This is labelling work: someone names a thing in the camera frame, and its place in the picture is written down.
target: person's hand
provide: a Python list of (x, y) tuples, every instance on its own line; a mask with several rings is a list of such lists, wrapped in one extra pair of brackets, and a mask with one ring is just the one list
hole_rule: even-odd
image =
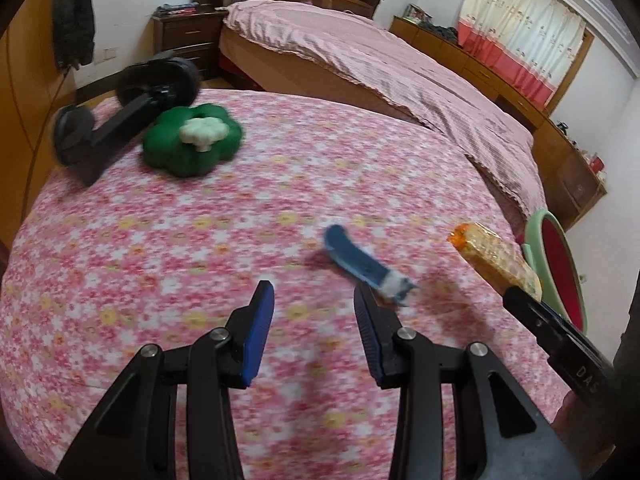
[(564, 397), (551, 427), (585, 475), (601, 466), (613, 451), (606, 416), (590, 409), (574, 392)]

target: orange snack package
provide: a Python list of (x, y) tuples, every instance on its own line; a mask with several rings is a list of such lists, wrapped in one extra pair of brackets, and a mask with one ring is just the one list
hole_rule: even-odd
[(536, 301), (542, 298), (540, 280), (520, 252), (482, 224), (460, 224), (447, 240), (501, 296), (515, 285)]

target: wooden floor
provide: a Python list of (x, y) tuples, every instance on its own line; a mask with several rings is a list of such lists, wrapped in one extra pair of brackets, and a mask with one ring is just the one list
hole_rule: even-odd
[[(226, 89), (233, 89), (233, 87), (227, 83), (224, 79), (222, 79), (221, 77), (217, 77), (215, 79), (209, 79), (207, 81), (203, 81), (200, 84), (200, 88), (226, 88)], [(106, 94), (102, 94), (102, 95), (98, 95), (98, 97), (94, 97), (93, 99), (89, 99), (88, 101), (85, 101), (84, 103), (82, 103), (83, 106), (86, 106), (87, 108), (89, 108), (89, 110), (93, 110), (95, 107), (97, 107), (98, 104), (100, 104), (102, 101), (104, 101), (107, 97), (114, 97), (116, 95), (116, 92), (107, 92)]]

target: nightstand drawer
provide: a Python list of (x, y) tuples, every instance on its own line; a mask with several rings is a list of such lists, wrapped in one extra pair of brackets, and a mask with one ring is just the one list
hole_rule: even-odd
[(466, 68), (462, 69), (460, 75), (469, 81), (473, 86), (475, 86), (479, 91), (484, 94), (484, 96), (489, 99), (491, 102), (495, 102), (498, 98), (498, 91), (492, 87), (485, 79), (481, 78), (479, 75), (474, 74), (471, 70)]
[(215, 59), (217, 53), (218, 49), (213, 45), (213, 43), (185, 46), (174, 49), (174, 54), (177, 57), (188, 59), (198, 67), (198, 70), (200, 70), (203, 77), (211, 76), (212, 67), (218, 66), (218, 60)]
[(483, 81), (485, 85), (500, 91), (503, 85), (502, 79), (500, 79), (494, 72), (485, 67), (482, 63), (477, 62), (475, 59), (469, 57), (465, 63), (465, 70), (471, 72), (480, 81)]
[(219, 37), (221, 26), (221, 20), (205, 16), (165, 23), (162, 49), (212, 43)]
[(500, 94), (515, 106), (535, 127), (539, 128), (545, 122), (544, 115), (540, 113), (524, 95), (509, 84), (502, 84)]

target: white flower toy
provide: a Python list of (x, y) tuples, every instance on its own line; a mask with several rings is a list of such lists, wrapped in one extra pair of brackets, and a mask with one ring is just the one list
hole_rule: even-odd
[(229, 134), (229, 127), (216, 117), (194, 118), (180, 127), (183, 144), (193, 144), (198, 152), (209, 152), (211, 146)]

